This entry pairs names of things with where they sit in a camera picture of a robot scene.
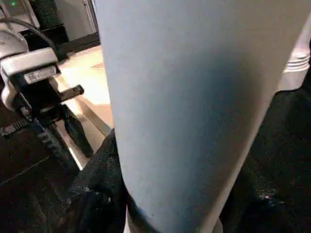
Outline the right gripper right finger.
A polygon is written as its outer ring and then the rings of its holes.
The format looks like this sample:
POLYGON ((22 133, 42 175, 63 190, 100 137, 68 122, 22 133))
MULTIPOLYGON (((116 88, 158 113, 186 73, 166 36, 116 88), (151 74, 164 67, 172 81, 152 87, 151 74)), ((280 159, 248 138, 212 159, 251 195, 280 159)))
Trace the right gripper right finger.
POLYGON ((220 215, 225 233, 309 233, 311 214, 248 157, 220 215))

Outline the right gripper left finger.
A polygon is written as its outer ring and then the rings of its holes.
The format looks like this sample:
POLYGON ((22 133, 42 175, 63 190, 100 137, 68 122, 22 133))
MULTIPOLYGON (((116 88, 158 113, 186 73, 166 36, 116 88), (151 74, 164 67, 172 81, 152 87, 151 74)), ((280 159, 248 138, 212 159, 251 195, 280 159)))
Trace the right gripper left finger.
POLYGON ((115 131, 75 178, 69 198, 75 208, 75 233, 122 233, 127 192, 121 174, 115 131))

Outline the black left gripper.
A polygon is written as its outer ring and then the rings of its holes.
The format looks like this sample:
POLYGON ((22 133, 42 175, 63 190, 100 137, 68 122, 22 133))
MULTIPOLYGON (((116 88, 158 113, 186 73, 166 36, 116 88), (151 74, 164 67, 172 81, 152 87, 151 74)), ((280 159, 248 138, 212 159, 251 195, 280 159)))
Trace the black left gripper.
POLYGON ((29 126, 36 131, 43 146, 52 154, 68 173, 80 171, 68 146, 53 123, 63 120, 67 134, 85 157, 92 157, 94 151, 87 140, 81 122, 63 103, 84 93, 81 85, 58 91, 55 78, 48 77, 29 84, 23 74, 13 76, 13 87, 17 95, 13 100, 13 107, 20 116, 15 122, 17 126, 29 126))

